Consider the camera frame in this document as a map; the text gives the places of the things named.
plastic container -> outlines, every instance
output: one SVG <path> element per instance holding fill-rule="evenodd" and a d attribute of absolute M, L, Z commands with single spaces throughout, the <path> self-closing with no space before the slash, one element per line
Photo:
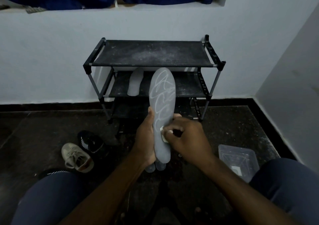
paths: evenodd
<path fill-rule="evenodd" d="M 256 154 L 251 149 L 221 144 L 218 153 L 219 158 L 247 183 L 259 170 Z"/>

white wall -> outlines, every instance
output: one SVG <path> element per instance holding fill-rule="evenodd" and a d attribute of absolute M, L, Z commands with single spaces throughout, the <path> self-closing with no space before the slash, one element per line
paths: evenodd
<path fill-rule="evenodd" d="M 214 98 L 253 96 L 318 2 L 0 13 L 0 104 L 96 101 L 82 64 L 101 37 L 198 41 L 209 34 L 227 61 Z M 215 71 L 203 70 L 209 88 Z"/>
<path fill-rule="evenodd" d="M 319 5 L 257 93 L 288 147 L 319 173 Z"/>

shoe rack shelf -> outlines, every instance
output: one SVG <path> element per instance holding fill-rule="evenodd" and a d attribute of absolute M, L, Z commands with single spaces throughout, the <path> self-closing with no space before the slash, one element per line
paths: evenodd
<path fill-rule="evenodd" d="M 195 71 L 172 71 L 176 85 L 175 113 L 193 118 L 191 106 L 196 110 L 195 119 L 204 119 L 208 103 L 221 71 L 226 62 L 220 61 L 213 47 L 209 43 L 209 36 L 204 41 L 130 41 L 106 40 L 102 38 L 95 47 L 83 67 L 98 95 L 98 99 L 109 120 L 112 118 L 144 118 L 149 107 L 148 92 L 154 71 L 149 67 L 184 67 L 194 68 Z M 108 66 L 111 70 L 106 78 L 102 90 L 99 91 L 92 76 L 92 67 Z M 127 95 L 132 71 L 119 71 L 115 67 L 144 67 L 144 77 L 140 85 L 138 96 Z M 207 89 L 201 68 L 217 68 L 213 86 Z M 114 84 L 109 95 L 106 91 L 114 78 Z M 111 110 L 106 110 L 104 98 L 114 97 Z M 206 98 L 206 105 L 201 113 L 197 105 L 197 98 Z"/>

hand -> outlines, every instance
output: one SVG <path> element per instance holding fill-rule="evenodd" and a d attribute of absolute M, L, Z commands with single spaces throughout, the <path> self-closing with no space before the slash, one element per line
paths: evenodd
<path fill-rule="evenodd" d="M 181 137 L 172 134 L 172 130 L 180 130 Z M 199 122 L 184 117 L 174 116 L 174 120 L 163 128 L 162 134 L 170 145 L 178 151 L 184 159 L 203 170 L 215 158 L 212 148 Z"/>
<path fill-rule="evenodd" d="M 148 108 L 148 115 L 138 127 L 136 131 L 135 144 L 132 151 L 141 155 L 144 159 L 146 166 L 155 162 L 154 152 L 154 111 L 151 107 Z"/>

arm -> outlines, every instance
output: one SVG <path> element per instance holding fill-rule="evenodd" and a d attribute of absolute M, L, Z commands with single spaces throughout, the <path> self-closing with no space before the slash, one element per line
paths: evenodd
<path fill-rule="evenodd" d="M 169 130 L 180 130 L 183 133 L 178 138 Z M 199 122 L 177 117 L 164 128 L 162 134 L 175 150 L 202 170 L 219 187 L 247 224 L 297 224 L 213 155 Z"/>
<path fill-rule="evenodd" d="M 135 144 L 129 155 L 59 225 L 104 225 L 112 221 L 130 186 L 156 160 L 153 121 L 154 112 L 149 107 L 149 114 L 136 132 Z"/>

